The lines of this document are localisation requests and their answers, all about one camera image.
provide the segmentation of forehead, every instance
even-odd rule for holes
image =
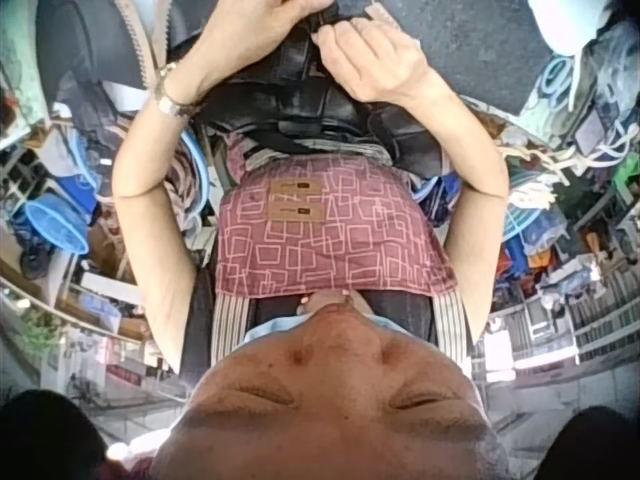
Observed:
[[[394,478],[400,471],[442,477],[474,476],[482,463],[484,433],[434,438],[383,422],[290,416],[254,429],[202,423],[177,428],[158,457],[181,480],[211,478]]]

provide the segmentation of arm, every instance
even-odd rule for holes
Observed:
[[[323,63],[352,97],[404,107],[437,138],[464,180],[445,250],[477,340],[491,308],[509,193],[502,157],[408,35],[354,19],[322,27],[315,41]]]
[[[303,17],[332,0],[220,0],[193,49],[165,82],[176,103],[192,104],[229,75],[273,51]],[[179,371],[196,269],[163,181],[186,120],[152,99],[138,114],[113,171],[113,194],[147,320],[169,365]]]

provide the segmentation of hand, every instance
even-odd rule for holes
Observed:
[[[207,74],[206,86],[275,50],[293,26],[334,0],[219,0],[188,57]]]
[[[419,43],[382,22],[354,18],[325,25],[313,38],[327,70],[360,102],[389,102],[407,108],[445,85],[429,66]]]

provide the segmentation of metal watch band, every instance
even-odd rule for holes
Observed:
[[[188,118],[198,113],[199,105],[181,105],[174,102],[164,88],[164,82],[171,70],[174,70],[178,64],[176,62],[168,63],[158,72],[158,83],[154,90],[153,96],[156,104],[162,113],[178,118]]]

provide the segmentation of brown label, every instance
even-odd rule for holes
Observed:
[[[317,195],[322,193],[322,182],[313,178],[279,178],[272,180],[270,187],[269,193],[286,195]]]
[[[267,219],[282,222],[324,222],[324,205],[305,202],[269,202]]]

